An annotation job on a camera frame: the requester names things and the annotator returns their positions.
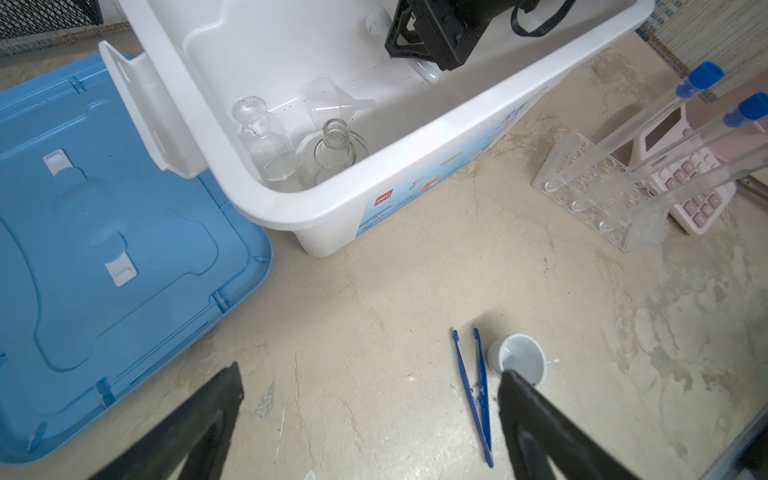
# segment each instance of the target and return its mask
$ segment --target test tube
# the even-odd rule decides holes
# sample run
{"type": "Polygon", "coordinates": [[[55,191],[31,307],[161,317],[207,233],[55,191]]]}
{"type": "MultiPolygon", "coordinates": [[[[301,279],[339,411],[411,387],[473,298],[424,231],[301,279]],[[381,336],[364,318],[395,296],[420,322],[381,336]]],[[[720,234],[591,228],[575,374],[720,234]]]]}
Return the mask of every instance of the test tube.
{"type": "Polygon", "coordinates": [[[619,227],[626,227],[631,225],[634,219],[642,218],[656,210],[669,208],[675,204],[682,204],[690,198],[745,177],[766,165],[768,165],[768,144],[762,144],[755,150],[721,164],[679,187],[616,212],[600,222],[600,231],[611,232],[619,227]]]}
{"type": "Polygon", "coordinates": [[[681,161],[692,153],[716,144],[730,135],[740,134],[748,130],[753,122],[766,115],[768,115],[768,94],[756,93],[741,102],[732,112],[721,118],[713,118],[694,132],[630,168],[616,179],[599,184],[596,188],[585,192],[574,201],[571,209],[574,212],[581,212],[592,205],[600,205],[606,199],[632,189],[635,184],[653,172],[681,161]]]}
{"type": "Polygon", "coordinates": [[[681,83],[670,88],[640,113],[614,130],[599,144],[585,151],[574,163],[547,180],[544,185],[545,191],[551,193],[563,187],[567,182],[583,174],[613,153],[621,145],[638,136],[643,129],[656,121],[662,114],[686,104],[694,95],[712,87],[724,76],[725,74],[720,67],[711,61],[705,61],[681,83]]]}

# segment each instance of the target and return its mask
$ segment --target white handle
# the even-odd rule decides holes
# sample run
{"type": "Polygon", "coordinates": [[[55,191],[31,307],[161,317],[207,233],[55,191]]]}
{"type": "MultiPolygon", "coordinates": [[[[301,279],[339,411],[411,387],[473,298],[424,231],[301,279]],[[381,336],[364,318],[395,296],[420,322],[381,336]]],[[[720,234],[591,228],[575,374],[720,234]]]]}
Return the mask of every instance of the white handle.
{"type": "Polygon", "coordinates": [[[184,178],[205,171],[208,163],[147,54],[128,60],[106,41],[98,48],[154,163],[184,178]]]}

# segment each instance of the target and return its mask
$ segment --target white plastic storage bin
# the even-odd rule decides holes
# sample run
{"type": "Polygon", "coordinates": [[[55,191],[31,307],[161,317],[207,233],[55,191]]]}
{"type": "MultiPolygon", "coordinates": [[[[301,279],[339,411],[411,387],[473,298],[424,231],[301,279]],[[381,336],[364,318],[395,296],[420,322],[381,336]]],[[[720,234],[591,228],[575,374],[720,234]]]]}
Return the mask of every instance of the white plastic storage bin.
{"type": "MultiPolygon", "coordinates": [[[[562,0],[541,0],[551,11],[562,0]]],[[[209,167],[253,222],[293,231],[324,257],[473,161],[568,71],[638,26],[653,0],[581,0],[541,38],[515,35],[498,16],[467,63],[425,83],[366,16],[395,0],[120,0],[146,51],[101,53],[158,166],[183,177],[209,167]],[[264,187],[237,137],[232,106],[257,95],[298,144],[314,130],[306,96],[329,75],[376,108],[349,125],[374,154],[312,189],[264,187]]]]}

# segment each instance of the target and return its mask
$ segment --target black cable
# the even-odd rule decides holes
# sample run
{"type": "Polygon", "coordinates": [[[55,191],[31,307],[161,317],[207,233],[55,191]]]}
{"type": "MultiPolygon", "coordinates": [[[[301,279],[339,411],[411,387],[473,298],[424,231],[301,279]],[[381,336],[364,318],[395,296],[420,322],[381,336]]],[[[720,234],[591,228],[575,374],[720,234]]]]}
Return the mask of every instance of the black cable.
{"type": "Polygon", "coordinates": [[[574,3],[576,3],[576,0],[565,0],[565,3],[557,10],[557,12],[534,31],[527,31],[520,26],[518,23],[518,10],[520,7],[515,7],[515,10],[512,10],[512,31],[521,37],[543,37],[552,31],[554,27],[558,26],[558,23],[563,21],[563,18],[565,18],[568,11],[571,10],[571,7],[574,6],[574,3]]]}

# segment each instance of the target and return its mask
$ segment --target black mesh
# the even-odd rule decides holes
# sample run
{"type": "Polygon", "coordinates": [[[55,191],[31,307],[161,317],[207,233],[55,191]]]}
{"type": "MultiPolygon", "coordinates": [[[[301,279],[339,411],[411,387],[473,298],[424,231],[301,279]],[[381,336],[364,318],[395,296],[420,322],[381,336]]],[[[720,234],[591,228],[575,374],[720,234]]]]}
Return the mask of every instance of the black mesh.
{"type": "Polygon", "coordinates": [[[98,0],[0,0],[0,40],[101,23],[98,0]]]}

